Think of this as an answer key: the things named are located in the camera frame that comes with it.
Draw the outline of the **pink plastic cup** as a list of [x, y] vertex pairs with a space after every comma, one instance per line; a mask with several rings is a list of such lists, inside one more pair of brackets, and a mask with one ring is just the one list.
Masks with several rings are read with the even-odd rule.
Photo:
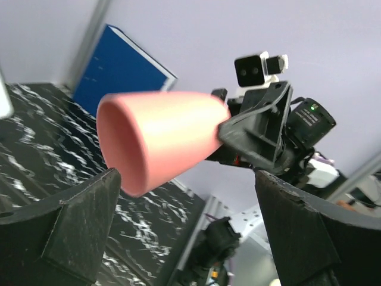
[[229, 118], [221, 99], [199, 92], [108, 94], [96, 129], [107, 167], [119, 171], [126, 194], [140, 197], [216, 151], [217, 127]]

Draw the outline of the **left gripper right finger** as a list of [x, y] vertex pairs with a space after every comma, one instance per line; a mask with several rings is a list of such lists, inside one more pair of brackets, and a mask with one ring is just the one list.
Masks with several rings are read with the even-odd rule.
[[282, 285], [380, 285], [380, 219], [259, 170], [255, 190]]

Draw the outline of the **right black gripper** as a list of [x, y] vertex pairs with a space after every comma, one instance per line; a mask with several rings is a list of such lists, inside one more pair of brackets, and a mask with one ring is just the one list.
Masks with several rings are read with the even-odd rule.
[[[229, 98], [232, 117], [218, 127], [222, 146], [208, 160], [268, 172], [287, 171], [295, 161], [284, 131], [292, 93], [289, 82], [275, 82]], [[213, 89], [211, 95], [226, 102], [227, 89]]]

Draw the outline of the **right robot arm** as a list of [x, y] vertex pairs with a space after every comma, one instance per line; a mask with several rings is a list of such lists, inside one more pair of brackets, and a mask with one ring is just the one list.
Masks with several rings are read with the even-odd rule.
[[[333, 127], [329, 112], [311, 98], [292, 98], [287, 82], [250, 86], [243, 95], [227, 100], [231, 118], [218, 130], [222, 146], [209, 156], [227, 166], [266, 170], [285, 182], [302, 187], [318, 143]], [[249, 209], [234, 216], [212, 217], [200, 230], [177, 285], [230, 285], [232, 271], [225, 266], [250, 234], [255, 214]]]

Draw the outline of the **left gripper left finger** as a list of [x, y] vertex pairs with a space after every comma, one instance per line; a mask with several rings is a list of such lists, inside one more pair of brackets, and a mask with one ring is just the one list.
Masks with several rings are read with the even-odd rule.
[[1, 213], [1, 285], [92, 285], [120, 194], [112, 168]]

